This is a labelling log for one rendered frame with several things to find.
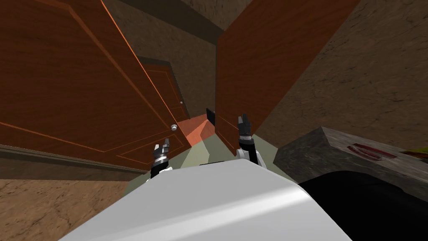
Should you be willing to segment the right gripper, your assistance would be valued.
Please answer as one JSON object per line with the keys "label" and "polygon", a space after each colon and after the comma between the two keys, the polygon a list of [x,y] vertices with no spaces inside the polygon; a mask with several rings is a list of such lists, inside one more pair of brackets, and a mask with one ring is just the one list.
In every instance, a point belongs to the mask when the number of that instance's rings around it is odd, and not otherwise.
{"label": "right gripper", "polygon": [[239,139],[240,140],[251,140],[251,129],[252,124],[250,123],[247,114],[238,117],[238,131],[239,131]]}

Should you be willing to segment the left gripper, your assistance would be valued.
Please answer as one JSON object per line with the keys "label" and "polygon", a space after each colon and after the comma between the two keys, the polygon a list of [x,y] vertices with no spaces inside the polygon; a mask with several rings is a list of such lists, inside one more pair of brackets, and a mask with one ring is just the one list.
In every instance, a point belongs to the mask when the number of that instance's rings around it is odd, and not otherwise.
{"label": "left gripper", "polygon": [[169,147],[170,147],[170,139],[166,138],[163,146],[159,146],[159,144],[155,145],[154,151],[153,151],[153,157],[154,162],[153,164],[161,164],[161,163],[167,163],[168,162],[168,153],[169,153]]}

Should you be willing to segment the small brown panelled door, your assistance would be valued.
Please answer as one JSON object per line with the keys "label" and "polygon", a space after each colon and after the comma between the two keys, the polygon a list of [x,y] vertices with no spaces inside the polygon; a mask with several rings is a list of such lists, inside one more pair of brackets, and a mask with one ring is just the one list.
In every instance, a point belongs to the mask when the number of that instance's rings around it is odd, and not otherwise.
{"label": "small brown panelled door", "polygon": [[166,65],[143,64],[143,68],[160,93],[160,96],[171,111],[175,120],[178,122],[188,120],[189,114],[184,105],[171,67]]}

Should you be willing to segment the plain brown door leaf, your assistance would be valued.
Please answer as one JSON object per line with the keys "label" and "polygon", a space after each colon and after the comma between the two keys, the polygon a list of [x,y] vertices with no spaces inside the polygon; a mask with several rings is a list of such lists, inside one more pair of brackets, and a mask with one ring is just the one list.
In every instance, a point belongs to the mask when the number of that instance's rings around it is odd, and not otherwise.
{"label": "plain brown door leaf", "polygon": [[256,131],[360,0],[252,0],[217,42],[215,132],[233,153]]}

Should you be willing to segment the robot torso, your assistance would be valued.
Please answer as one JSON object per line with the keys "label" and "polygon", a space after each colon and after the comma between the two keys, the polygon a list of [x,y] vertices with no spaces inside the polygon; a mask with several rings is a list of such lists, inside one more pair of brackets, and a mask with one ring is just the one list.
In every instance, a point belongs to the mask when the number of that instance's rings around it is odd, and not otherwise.
{"label": "robot torso", "polygon": [[158,174],[59,241],[351,241],[298,184],[245,159]]}

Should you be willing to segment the grey stone table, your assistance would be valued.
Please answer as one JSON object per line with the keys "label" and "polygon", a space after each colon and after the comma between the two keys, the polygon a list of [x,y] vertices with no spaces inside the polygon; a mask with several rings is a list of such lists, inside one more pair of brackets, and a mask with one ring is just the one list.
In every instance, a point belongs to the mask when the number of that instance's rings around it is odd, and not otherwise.
{"label": "grey stone table", "polygon": [[[393,158],[361,157],[348,149],[352,144],[385,151]],[[428,162],[403,154],[400,148],[330,128],[317,128],[283,146],[274,164],[298,183],[334,171],[367,173],[428,202]]]}

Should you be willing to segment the large brown panelled door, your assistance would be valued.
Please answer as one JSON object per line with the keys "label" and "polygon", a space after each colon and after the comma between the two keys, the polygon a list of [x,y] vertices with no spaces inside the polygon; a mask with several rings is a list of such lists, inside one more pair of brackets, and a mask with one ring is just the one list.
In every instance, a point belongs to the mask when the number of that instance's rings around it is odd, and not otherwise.
{"label": "large brown panelled door", "polygon": [[148,170],[173,124],[102,0],[0,0],[0,145]]}

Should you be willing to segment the yellow-green flat item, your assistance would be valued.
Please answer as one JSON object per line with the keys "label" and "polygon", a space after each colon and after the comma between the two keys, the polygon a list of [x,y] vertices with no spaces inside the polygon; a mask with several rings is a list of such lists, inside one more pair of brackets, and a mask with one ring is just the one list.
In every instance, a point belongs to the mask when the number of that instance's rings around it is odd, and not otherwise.
{"label": "yellow-green flat item", "polygon": [[419,159],[428,160],[428,147],[418,148],[418,149],[410,149],[406,151],[401,151],[400,153],[406,154],[412,157],[416,157]]}

